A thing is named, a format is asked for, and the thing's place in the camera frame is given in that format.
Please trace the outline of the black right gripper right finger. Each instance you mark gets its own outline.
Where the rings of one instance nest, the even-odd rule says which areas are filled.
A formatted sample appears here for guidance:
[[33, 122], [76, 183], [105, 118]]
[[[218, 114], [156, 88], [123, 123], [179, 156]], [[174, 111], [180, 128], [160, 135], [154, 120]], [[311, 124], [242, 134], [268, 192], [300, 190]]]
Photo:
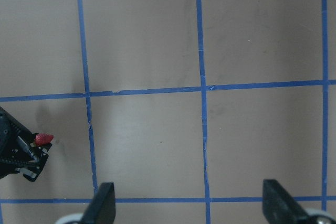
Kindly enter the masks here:
[[303, 208], [275, 179], [264, 179], [262, 212], [270, 224], [335, 223], [324, 210]]

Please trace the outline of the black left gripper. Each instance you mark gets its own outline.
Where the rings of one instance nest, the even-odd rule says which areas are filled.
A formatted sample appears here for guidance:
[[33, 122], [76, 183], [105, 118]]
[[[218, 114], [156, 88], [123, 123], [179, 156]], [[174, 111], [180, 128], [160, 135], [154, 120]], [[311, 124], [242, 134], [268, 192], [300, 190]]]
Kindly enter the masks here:
[[52, 143], [36, 146], [37, 134], [1, 108], [1, 179], [21, 173], [28, 181], [36, 181], [52, 147]]

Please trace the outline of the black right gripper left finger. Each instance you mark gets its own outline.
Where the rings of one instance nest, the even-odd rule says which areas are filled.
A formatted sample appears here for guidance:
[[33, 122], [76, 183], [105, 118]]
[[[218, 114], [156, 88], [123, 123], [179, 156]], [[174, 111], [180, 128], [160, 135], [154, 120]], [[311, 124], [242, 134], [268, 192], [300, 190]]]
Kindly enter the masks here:
[[116, 218], [114, 183], [102, 183], [83, 213], [69, 214], [56, 223], [113, 224]]

